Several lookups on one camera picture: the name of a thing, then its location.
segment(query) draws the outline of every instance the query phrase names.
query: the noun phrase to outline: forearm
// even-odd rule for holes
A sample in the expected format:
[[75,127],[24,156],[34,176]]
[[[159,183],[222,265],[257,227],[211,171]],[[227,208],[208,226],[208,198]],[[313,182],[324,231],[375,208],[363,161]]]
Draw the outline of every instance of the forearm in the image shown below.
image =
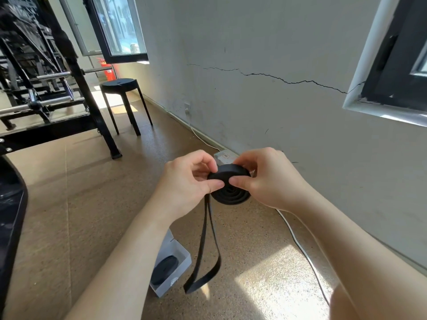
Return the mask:
[[425,319],[424,276],[317,192],[293,212],[315,237],[362,319]]
[[149,201],[135,217],[67,320],[139,320],[157,253],[170,224]]

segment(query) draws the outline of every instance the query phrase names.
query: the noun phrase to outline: black chair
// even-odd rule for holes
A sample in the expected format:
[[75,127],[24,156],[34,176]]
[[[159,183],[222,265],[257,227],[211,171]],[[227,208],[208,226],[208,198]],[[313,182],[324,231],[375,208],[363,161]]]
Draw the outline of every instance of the black chair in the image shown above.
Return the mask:
[[117,134],[119,134],[119,129],[117,128],[116,121],[114,120],[113,112],[111,111],[110,104],[108,103],[106,94],[120,94],[123,100],[123,104],[126,108],[126,112],[128,113],[129,120],[131,121],[131,125],[133,126],[135,133],[137,136],[141,135],[139,131],[138,125],[135,120],[135,116],[132,112],[131,105],[129,103],[128,97],[126,96],[126,92],[138,89],[139,96],[141,96],[142,103],[144,104],[145,111],[147,112],[148,119],[150,120],[150,124],[153,125],[150,114],[148,113],[147,105],[145,104],[144,97],[142,96],[141,90],[139,88],[137,80],[133,78],[119,78],[117,80],[110,80],[108,82],[102,83],[100,85],[101,92],[103,94],[105,104],[107,105],[108,112],[110,113],[111,119],[113,120],[114,128],[116,129]]

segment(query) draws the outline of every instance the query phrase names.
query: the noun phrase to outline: fire extinguisher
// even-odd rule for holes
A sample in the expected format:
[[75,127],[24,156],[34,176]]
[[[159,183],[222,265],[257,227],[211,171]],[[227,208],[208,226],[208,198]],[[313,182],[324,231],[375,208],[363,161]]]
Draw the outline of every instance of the fire extinguisher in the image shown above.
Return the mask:
[[[105,62],[105,59],[103,59],[103,58],[97,58],[97,59],[98,59],[99,64],[101,64],[102,67],[111,67],[110,64],[107,64]],[[104,73],[105,73],[107,80],[115,80],[116,79],[112,69],[104,71]]]

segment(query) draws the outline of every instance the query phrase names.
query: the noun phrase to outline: white window sill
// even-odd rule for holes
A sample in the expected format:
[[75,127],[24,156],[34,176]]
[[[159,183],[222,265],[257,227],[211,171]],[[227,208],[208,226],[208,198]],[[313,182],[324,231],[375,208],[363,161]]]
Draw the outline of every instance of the white window sill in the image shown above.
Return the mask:
[[427,127],[427,112],[381,105],[379,103],[364,102],[364,99],[355,100],[344,106],[345,109],[367,113],[372,116],[406,122]]

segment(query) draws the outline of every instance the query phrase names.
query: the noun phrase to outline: left hand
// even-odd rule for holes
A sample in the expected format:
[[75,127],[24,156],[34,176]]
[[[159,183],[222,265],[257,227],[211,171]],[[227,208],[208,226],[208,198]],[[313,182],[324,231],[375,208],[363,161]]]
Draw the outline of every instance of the left hand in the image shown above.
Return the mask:
[[156,205],[158,216],[172,223],[194,209],[205,194],[224,187],[221,180],[206,179],[217,171],[215,159],[204,150],[167,162],[150,203]]

